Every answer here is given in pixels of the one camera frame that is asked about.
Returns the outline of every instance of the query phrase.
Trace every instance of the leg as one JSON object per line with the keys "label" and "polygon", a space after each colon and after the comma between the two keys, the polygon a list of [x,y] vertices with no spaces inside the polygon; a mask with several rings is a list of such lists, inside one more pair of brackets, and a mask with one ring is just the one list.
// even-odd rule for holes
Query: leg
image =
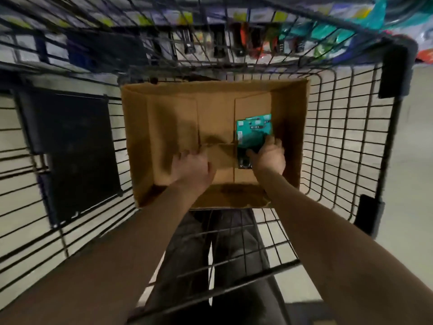
{"label": "leg", "polygon": [[[215,287],[229,287],[235,281],[269,268],[268,259],[259,243],[257,225],[251,209],[221,210],[213,229],[219,230],[213,243],[215,263],[228,261],[215,268]],[[214,314],[230,315],[234,324],[287,324],[284,301],[274,277],[214,297]]]}
{"label": "leg", "polygon": [[[197,211],[196,218],[203,220],[204,226],[209,222],[209,211]],[[210,238],[205,234],[203,225],[191,212],[188,212],[168,244],[164,260],[159,269],[156,285],[144,306],[144,311],[175,306],[184,300],[187,295],[207,290],[207,268],[194,272],[207,266],[210,248]],[[137,324],[199,324],[203,316],[210,310],[209,302],[203,301],[196,305],[183,308],[168,314],[148,316]]]}

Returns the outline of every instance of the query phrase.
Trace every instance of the person's right arm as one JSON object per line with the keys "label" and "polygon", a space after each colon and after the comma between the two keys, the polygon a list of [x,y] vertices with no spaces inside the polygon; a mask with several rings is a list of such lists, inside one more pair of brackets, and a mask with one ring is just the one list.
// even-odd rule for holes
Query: person's right arm
{"label": "person's right arm", "polygon": [[254,174],[338,325],[433,324],[433,292],[360,229],[281,175],[281,141],[248,152]]}

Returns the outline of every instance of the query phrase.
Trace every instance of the cardboard box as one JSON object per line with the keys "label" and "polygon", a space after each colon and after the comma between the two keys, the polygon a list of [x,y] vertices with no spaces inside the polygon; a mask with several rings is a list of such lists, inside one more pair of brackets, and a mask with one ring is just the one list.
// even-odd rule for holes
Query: cardboard box
{"label": "cardboard box", "polygon": [[133,193],[140,207],[170,182],[175,153],[205,145],[217,168],[209,189],[193,208],[265,207],[265,191],[252,172],[237,168],[235,122],[272,114],[283,141],[284,177],[300,184],[308,81],[208,81],[131,84],[122,87]]}

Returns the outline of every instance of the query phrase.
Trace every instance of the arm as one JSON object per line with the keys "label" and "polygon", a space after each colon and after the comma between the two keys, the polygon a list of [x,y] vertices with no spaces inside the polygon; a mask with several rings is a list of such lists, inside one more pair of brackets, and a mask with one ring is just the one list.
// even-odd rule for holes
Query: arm
{"label": "arm", "polygon": [[279,139],[248,152],[308,275],[338,324],[433,324],[433,292],[388,251],[291,186]]}
{"label": "arm", "polygon": [[134,218],[53,270],[0,324],[125,324],[183,215],[214,178],[204,153],[175,156],[173,183]]}

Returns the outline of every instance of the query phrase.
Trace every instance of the green product package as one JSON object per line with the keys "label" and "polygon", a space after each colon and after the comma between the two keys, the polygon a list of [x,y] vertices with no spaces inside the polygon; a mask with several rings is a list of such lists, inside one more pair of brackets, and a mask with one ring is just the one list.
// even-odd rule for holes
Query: green product package
{"label": "green product package", "polygon": [[251,169],[251,162],[246,155],[247,149],[258,153],[267,135],[272,134],[271,114],[248,117],[236,121],[238,140],[238,164],[240,169]]}

